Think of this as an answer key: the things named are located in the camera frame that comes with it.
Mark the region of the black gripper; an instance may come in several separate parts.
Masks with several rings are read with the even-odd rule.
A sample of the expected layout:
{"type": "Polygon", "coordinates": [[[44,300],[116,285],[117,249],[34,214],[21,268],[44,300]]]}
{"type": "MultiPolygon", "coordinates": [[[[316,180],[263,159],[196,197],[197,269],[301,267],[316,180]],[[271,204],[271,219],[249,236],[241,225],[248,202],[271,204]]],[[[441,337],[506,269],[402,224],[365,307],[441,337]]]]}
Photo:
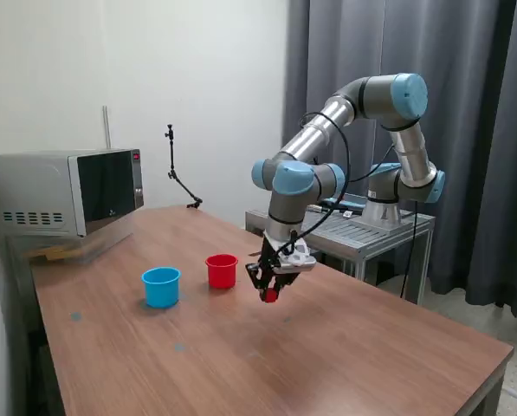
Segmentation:
{"type": "Polygon", "coordinates": [[[268,284],[273,278],[275,282],[272,288],[272,299],[275,302],[281,291],[286,286],[290,286],[302,272],[301,265],[287,260],[287,257],[291,257],[295,252],[297,237],[297,233],[291,233],[289,240],[285,242],[264,233],[258,263],[245,265],[245,270],[262,301],[266,300],[268,284]]]}

